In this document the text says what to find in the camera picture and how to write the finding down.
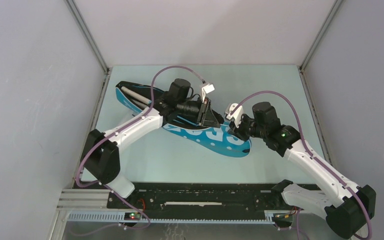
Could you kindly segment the blue racket bag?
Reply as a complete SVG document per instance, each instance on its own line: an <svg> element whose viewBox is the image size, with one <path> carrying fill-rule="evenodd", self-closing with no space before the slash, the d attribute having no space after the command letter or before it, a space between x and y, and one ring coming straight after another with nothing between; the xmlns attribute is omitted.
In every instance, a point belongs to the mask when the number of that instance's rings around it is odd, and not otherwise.
<svg viewBox="0 0 384 240"><path fill-rule="evenodd" d="M148 105L134 95L151 100L151 87L134 82L120 81L115 87L116 99L133 111L141 113ZM243 141L228 133L229 123L224 122L220 128L202 127L191 121L190 117L178 115L172 122L162 126L166 131L191 140L215 153L233 158L246 157L251 150L251 140Z"/></svg>

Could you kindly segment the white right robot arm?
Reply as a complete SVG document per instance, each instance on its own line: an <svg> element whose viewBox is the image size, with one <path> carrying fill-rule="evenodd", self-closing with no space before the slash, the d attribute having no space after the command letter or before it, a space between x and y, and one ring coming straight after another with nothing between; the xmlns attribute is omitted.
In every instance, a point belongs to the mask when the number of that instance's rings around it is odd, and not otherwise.
<svg viewBox="0 0 384 240"><path fill-rule="evenodd" d="M356 237L374 217L376 191L368 184L358 185L330 165L298 130L281 124L269 102L256 103L252 112L250 117L238 103L228 106L225 118L229 121L229 131L241 140L262 139L269 149L298 166L321 190L320 193L306 190L285 179L273 189L271 204L277 209L288 205L304 209L326 220L339 237Z"/></svg>

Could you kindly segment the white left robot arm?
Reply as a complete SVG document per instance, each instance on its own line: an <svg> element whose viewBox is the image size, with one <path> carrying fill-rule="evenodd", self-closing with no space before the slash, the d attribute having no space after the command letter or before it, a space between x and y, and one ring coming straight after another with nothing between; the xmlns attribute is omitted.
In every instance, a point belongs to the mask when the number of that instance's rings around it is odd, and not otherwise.
<svg viewBox="0 0 384 240"><path fill-rule="evenodd" d="M83 149L81 167L88 170L101 185L106 185L119 195L118 201L125 208L133 208L138 202L134 184L121 173L120 152L148 133L172 123L178 116L192 120L199 127L220 128L222 118L211 107L207 94L213 92L212 83L200 86L198 99L188 95L191 84L185 79L175 79L169 89L156 93L150 85L147 98L131 87L123 85L119 91L144 105L144 109L127 122L101 132L92 130Z"/></svg>

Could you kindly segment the aluminium frame post left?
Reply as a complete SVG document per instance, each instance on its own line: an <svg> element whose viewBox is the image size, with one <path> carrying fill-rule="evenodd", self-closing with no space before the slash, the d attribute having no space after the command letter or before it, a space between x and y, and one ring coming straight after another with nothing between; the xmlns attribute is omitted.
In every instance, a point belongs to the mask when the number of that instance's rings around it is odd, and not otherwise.
<svg viewBox="0 0 384 240"><path fill-rule="evenodd" d="M95 38L92 35L92 32L90 31L77 3L75 0L65 0L64 1L71 12L76 24L78 25L85 41L89 45L92 53L94 54L96 60L99 63L99 66L103 70L104 74L107 75L110 71L110 68L108 67L99 47L98 44L95 41Z"/></svg>

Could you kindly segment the blue racket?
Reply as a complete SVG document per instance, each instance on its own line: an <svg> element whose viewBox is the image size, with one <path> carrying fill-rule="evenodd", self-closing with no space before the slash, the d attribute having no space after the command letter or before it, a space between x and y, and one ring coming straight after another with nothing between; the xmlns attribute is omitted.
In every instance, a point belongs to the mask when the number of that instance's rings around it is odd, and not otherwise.
<svg viewBox="0 0 384 240"><path fill-rule="evenodd" d="M134 98L135 100L137 100L138 102L141 102L142 104L145 104L145 105L149 105L152 103L152 101L140 94L138 94L137 92L133 91L133 90L130 90L129 88L123 86L121 88L121 91L124 93L124 94L127 94L128 96Z"/></svg>

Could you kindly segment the aluminium frame post right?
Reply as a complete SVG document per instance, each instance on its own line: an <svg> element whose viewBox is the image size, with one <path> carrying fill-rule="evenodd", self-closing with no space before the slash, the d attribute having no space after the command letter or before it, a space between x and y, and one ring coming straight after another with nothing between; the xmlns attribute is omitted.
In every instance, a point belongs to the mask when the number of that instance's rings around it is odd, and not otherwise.
<svg viewBox="0 0 384 240"><path fill-rule="evenodd" d="M300 71L303 73L305 69L310 64L316 50L318 49L320 43L328 32L330 25L334 21L336 15L338 14L340 8L342 7L345 0L335 0L332 7L330 8L325 20L323 21L319 31L316 34L315 39L313 40L309 50L307 51L302 63L299 66Z"/></svg>

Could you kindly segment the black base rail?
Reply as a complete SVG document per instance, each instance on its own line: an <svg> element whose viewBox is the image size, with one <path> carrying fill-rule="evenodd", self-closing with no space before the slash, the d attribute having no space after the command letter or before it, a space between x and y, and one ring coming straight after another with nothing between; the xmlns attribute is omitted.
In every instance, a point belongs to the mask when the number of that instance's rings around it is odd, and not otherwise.
<svg viewBox="0 0 384 240"><path fill-rule="evenodd" d="M265 220L266 213L291 216L297 207L272 191L273 183L161 183L136 182L123 203L108 195L108 209L136 207L153 219Z"/></svg>

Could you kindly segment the aluminium frame post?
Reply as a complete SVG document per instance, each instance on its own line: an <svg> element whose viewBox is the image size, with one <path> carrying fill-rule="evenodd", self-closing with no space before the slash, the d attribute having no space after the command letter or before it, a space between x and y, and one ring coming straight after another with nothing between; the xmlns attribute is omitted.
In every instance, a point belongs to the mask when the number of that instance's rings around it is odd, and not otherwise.
<svg viewBox="0 0 384 240"><path fill-rule="evenodd" d="M110 68L108 67L99 47L98 44L95 41L95 38L92 35L92 32L90 31L77 3L75 0L65 0L64 1L71 12L76 24L78 25L85 41L89 45L92 53L94 54L96 60L99 63L99 66L103 70L104 74L107 75L110 71Z"/></svg>
<svg viewBox="0 0 384 240"><path fill-rule="evenodd" d="M330 8L325 20L323 21L319 31L316 34L315 39L313 40L309 50L307 51L302 63L299 66L300 71L303 73L305 69L310 64L316 50L318 49L320 43L328 32L330 25L334 21L336 15L338 14L340 8L342 7L345 0L335 0L332 7Z"/></svg>

